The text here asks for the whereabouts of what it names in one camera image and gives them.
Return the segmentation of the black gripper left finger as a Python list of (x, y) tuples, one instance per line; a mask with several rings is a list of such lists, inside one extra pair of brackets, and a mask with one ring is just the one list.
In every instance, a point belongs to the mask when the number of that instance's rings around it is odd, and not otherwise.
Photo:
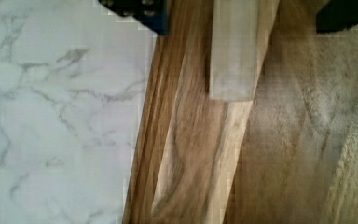
[(157, 35), (169, 32), (167, 0), (98, 0), (119, 17), (132, 17)]

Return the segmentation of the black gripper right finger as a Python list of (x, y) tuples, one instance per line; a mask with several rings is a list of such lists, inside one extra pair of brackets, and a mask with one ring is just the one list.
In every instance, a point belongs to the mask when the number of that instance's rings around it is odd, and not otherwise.
[(316, 14), (316, 32), (327, 34), (358, 25), (358, 0), (330, 0)]

